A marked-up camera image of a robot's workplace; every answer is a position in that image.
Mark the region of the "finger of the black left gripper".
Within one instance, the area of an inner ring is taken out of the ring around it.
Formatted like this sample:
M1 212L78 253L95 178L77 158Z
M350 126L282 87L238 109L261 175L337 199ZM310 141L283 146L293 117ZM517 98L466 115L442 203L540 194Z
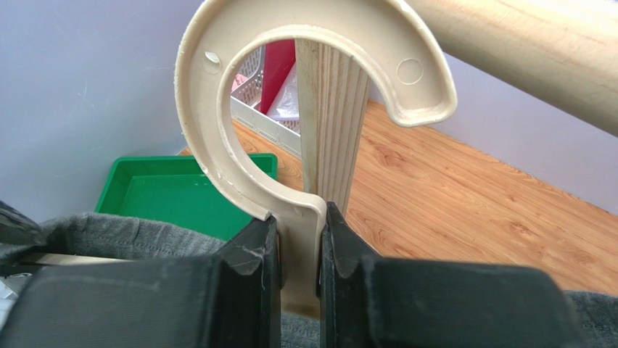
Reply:
M12 245L43 245L46 241L41 227L21 212L1 201L1 243Z

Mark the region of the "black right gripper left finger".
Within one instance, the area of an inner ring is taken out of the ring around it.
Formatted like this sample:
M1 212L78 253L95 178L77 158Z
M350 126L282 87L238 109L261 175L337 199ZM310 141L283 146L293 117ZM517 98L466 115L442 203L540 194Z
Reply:
M279 347L276 221L252 220L210 256L38 271L3 347Z

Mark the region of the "grey shorts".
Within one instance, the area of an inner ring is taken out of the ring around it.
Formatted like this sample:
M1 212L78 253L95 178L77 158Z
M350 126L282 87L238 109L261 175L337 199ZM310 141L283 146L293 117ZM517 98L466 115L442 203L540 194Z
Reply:
M212 254L225 242L177 225L135 217L79 213L41 224L43 246L1 245L1 263L26 251L112 259L188 257ZM594 291L565 291L589 347L617 346L617 297Z

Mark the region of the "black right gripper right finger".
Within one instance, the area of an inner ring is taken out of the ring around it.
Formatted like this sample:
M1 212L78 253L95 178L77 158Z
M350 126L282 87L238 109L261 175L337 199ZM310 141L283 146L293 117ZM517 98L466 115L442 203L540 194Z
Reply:
M379 255L328 203L322 347L585 347L553 279L535 268Z

